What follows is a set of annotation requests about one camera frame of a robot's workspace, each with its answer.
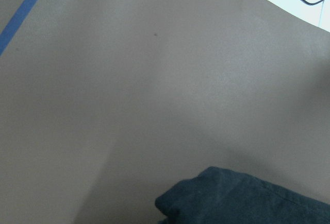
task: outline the garment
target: garment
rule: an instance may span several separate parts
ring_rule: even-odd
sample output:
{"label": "garment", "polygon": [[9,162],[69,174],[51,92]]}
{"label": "garment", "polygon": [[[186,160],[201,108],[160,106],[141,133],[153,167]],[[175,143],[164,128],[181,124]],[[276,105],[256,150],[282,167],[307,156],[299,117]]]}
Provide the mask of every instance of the garment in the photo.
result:
{"label": "garment", "polygon": [[330,205],[248,174],[210,167],[155,201],[159,224],[330,224]]}

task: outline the folded cloth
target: folded cloth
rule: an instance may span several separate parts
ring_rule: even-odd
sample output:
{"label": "folded cloth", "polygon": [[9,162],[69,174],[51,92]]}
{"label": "folded cloth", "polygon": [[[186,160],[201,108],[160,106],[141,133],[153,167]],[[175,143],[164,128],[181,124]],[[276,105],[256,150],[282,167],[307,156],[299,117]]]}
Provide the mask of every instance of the folded cloth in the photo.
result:
{"label": "folded cloth", "polygon": [[248,174],[209,167],[155,201],[158,224],[330,224],[330,205]]}

